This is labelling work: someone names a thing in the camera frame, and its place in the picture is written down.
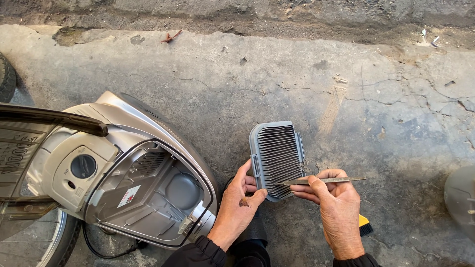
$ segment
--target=dirt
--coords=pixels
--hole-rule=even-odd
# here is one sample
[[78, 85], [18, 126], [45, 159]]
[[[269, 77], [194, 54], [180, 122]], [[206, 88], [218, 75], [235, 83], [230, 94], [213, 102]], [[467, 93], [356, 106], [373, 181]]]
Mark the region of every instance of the dirt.
[[[474, 26], [424, 25], [392, 20], [391, 7], [380, 1], [361, 9], [373, 21], [358, 22], [340, 19], [324, 22], [311, 16], [310, 9], [319, 8], [311, 0], [277, 0], [273, 2], [272, 19], [258, 17], [252, 8], [245, 10], [224, 9], [208, 16], [185, 16], [183, 14], [151, 14], [116, 10], [109, 0], [93, 0], [90, 6], [79, 8], [67, 4], [57, 5], [54, 1], [12, 0], [0, 7], [0, 23], [47, 24], [66, 26], [69, 30], [66, 45], [74, 44], [77, 33], [86, 29], [160, 30], [184, 29], [199, 34], [215, 31], [241, 36], [275, 37], [285, 39], [326, 39], [360, 44], [424, 45], [439, 36], [436, 45], [452, 48], [475, 49]], [[342, 8], [352, 11], [355, 5]], [[424, 39], [421, 31], [426, 29]]]

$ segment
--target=black sleeve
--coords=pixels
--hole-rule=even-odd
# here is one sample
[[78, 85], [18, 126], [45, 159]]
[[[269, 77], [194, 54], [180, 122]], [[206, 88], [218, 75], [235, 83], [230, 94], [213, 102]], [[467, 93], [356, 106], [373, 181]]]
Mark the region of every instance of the black sleeve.
[[162, 267], [223, 267], [226, 253], [206, 236], [187, 244], [168, 257]]
[[346, 260], [337, 260], [333, 259], [333, 267], [381, 267], [378, 262], [371, 256], [366, 253], [365, 255], [359, 256], [358, 258], [346, 259]]

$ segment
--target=wrinkled hand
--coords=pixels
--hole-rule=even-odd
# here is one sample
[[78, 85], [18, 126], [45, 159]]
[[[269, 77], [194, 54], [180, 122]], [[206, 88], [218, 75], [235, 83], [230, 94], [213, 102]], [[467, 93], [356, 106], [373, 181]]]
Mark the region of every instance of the wrinkled hand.
[[291, 185], [295, 196], [320, 205], [323, 233], [338, 260], [364, 255], [360, 237], [360, 196], [348, 182], [324, 183], [320, 179], [348, 177], [344, 170], [327, 169], [310, 175], [309, 185]]
[[[248, 160], [224, 191], [218, 216], [208, 234], [208, 238], [225, 252], [246, 229], [267, 196], [267, 190], [257, 190], [256, 179], [246, 175], [250, 168], [251, 160]], [[246, 197], [246, 192], [254, 192], [254, 195]]]

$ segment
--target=power cord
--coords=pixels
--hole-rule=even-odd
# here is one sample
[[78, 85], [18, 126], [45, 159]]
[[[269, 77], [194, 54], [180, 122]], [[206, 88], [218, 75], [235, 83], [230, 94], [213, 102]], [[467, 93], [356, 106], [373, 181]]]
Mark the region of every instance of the power cord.
[[105, 258], [105, 259], [113, 259], [113, 258], [118, 258], [118, 257], [121, 257], [121, 256], [124, 256], [124, 255], [127, 255], [133, 251], [136, 251], [138, 249], [142, 249], [142, 248], [145, 248], [147, 246], [147, 243], [146, 242], [143, 242], [141, 240], [138, 240], [136, 239], [135, 240], [135, 244], [131, 245], [130, 248], [120, 254], [117, 254], [117, 255], [113, 255], [113, 256], [105, 256], [105, 255], [102, 255], [101, 253], [97, 252], [92, 246], [91, 246], [91, 242], [89, 241], [89, 238], [87, 237], [87, 233], [86, 233], [86, 222], [83, 221], [83, 235], [84, 235], [84, 240], [86, 241], [86, 245], [87, 247], [91, 250], [91, 252], [100, 257], [100, 258]]

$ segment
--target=cracked concrete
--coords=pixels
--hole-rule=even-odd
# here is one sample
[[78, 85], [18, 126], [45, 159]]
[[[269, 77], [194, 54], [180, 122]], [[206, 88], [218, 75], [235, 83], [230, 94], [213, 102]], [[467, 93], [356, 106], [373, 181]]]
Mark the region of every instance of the cracked concrete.
[[[86, 31], [87, 43], [64, 47], [24, 26], [0, 33], [20, 77], [15, 103], [61, 110], [105, 90], [131, 94], [187, 136], [222, 188], [249, 157], [255, 124], [291, 120], [308, 172], [369, 178], [354, 184], [375, 228], [363, 243], [380, 264], [475, 264], [443, 199], [446, 177], [475, 163], [473, 51], [187, 31], [166, 44], [166, 32], [120, 30]], [[330, 264], [318, 207], [289, 198], [261, 214], [275, 266]], [[143, 266], [169, 254], [147, 248]], [[128, 264], [97, 260], [80, 240], [69, 266]]]

